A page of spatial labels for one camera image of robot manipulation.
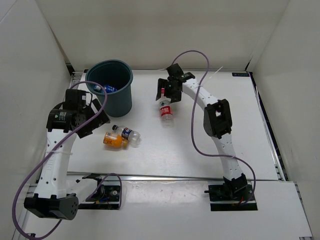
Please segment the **red label water bottle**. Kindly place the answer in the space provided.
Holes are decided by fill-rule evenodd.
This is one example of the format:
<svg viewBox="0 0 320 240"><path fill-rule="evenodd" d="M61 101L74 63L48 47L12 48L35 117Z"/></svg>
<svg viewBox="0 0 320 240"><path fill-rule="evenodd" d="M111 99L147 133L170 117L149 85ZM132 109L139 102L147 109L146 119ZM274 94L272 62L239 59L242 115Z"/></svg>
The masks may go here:
<svg viewBox="0 0 320 240"><path fill-rule="evenodd" d="M165 96L164 88L162 88L160 92L159 112L160 112L160 119L161 119L162 125L166 128L172 127L174 124L174 121L173 121L171 100Z"/></svg>

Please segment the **blue label water bottle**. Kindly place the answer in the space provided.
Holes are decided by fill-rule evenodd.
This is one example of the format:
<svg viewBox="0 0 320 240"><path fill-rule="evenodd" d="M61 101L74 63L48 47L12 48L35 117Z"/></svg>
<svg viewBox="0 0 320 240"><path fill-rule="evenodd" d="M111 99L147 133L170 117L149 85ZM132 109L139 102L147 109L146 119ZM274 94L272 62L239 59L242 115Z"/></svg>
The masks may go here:
<svg viewBox="0 0 320 240"><path fill-rule="evenodd" d="M107 92L107 93L113 93L113 92L116 92L117 89L113 86L110 86L110 85L104 85L103 87L100 87L99 85L95 85L93 87L93 90L98 92L98 93L103 93L103 89Z"/></svg>

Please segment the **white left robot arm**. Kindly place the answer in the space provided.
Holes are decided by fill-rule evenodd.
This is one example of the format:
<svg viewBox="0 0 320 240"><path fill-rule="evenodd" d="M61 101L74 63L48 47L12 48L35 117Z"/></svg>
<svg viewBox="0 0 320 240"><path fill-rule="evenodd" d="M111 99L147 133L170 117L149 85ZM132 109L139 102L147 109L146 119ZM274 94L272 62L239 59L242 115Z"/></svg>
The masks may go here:
<svg viewBox="0 0 320 240"><path fill-rule="evenodd" d="M105 188L95 180L80 180L67 186L67 172L71 150L76 138L93 133L110 119L98 99L86 104L65 101L54 107L48 116L48 160L43 164L39 182L32 196L26 197L24 207L39 218L73 220L79 204L88 196L100 200Z"/></svg>

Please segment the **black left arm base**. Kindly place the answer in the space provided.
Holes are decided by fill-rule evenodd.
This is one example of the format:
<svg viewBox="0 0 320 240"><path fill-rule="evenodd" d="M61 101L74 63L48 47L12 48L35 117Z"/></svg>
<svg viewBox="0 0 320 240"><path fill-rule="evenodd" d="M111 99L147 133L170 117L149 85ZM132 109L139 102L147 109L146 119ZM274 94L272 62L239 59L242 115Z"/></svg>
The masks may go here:
<svg viewBox="0 0 320 240"><path fill-rule="evenodd" d="M85 199L78 200L79 210L120 210L122 206L123 184L121 177L116 173L101 176L96 173L85 175L76 182L85 183L89 180L92 190Z"/></svg>

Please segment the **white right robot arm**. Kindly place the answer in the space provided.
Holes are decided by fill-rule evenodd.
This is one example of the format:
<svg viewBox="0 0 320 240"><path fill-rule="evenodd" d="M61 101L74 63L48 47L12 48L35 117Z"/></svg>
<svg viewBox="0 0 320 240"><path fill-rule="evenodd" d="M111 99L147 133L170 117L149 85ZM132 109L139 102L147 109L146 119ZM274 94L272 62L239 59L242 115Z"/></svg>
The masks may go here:
<svg viewBox="0 0 320 240"><path fill-rule="evenodd" d="M205 133L213 140L218 154L201 152L197 147L195 150L206 157L220 158L223 170L224 193L230 200L239 199L238 204L244 205L252 199L253 195L246 197L248 186L247 178L241 169L239 162L245 161L236 157L232 143L232 116L230 104L226 99L217 99L203 88L196 77L190 73L184 73L181 69L170 70L168 78L158 79L156 100L161 98L170 103L182 100L182 94L188 95L194 100L191 113L191 141L195 145L194 118L195 108L198 105L203 110L203 128Z"/></svg>

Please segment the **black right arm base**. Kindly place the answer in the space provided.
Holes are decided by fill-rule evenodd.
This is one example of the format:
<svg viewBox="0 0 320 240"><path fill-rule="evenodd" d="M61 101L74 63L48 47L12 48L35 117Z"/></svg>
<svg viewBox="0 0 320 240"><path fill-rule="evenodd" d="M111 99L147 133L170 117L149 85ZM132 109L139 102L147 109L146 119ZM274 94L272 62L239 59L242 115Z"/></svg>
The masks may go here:
<svg viewBox="0 0 320 240"><path fill-rule="evenodd" d="M209 196L212 212L257 211L257 201L253 193L253 186L249 183L245 189L235 195L228 194L226 184L211 184L204 191Z"/></svg>

